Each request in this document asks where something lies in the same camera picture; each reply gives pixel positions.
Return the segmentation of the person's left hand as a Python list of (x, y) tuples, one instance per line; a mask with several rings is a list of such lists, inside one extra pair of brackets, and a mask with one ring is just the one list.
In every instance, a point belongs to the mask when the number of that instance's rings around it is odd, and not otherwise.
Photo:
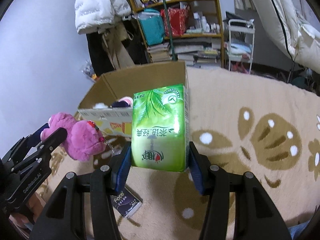
[[(36, 221), (41, 214), (43, 207), (45, 206), (46, 202), (42, 199), (42, 197), (35, 192), (30, 199), (26, 203), (26, 207), (29, 211), (33, 214), (33, 220)], [(12, 213), (9, 219), (18, 227), (26, 228), (26, 224), (30, 221), (29, 219), (20, 213)]]

